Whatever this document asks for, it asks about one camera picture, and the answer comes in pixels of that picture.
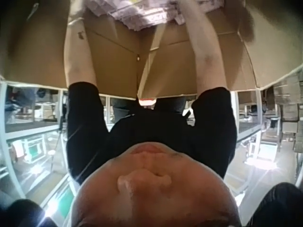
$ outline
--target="lips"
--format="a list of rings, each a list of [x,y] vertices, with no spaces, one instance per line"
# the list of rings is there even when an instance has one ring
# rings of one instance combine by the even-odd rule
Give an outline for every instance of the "lips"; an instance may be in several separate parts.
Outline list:
[[[159,154],[159,153],[164,153],[163,150],[160,148],[156,147],[155,145],[151,144],[142,144],[136,147],[131,153],[132,154],[139,154],[139,153],[150,153],[150,154]]]

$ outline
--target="cardboard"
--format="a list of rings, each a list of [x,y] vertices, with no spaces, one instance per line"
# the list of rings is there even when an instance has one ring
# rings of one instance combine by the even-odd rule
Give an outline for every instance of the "cardboard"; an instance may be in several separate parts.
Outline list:
[[[275,101],[280,105],[301,103],[299,73],[294,73],[274,85]]]
[[[298,104],[290,104],[282,106],[282,121],[297,122],[299,121]]]
[[[1,75],[7,81],[66,88],[69,0],[40,1],[28,20],[36,0],[16,2],[1,18]],[[226,0],[223,9],[207,15],[219,37],[230,90],[264,89],[302,66],[303,19],[279,0]],[[185,25],[171,22],[135,32],[88,11],[85,27],[101,94],[155,98],[196,93]]]
[[[298,122],[283,122],[282,132],[286,133],[297,133],[298,132]]]

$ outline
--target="black clothing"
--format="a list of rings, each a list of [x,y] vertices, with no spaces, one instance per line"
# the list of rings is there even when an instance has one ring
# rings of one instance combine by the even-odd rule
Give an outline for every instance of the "black clothing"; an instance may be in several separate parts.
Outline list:
[[[160,142],[185,153],[222,178],[234,157],[237,129],[230,92],[225,88],[205,91],[192,104],[194,126],[188,125],[178,113],[138,108],[108,132],[94,85],[72,84],[68,101],[68,165],[72,177],[80,184],[108,160],[147,141]]]

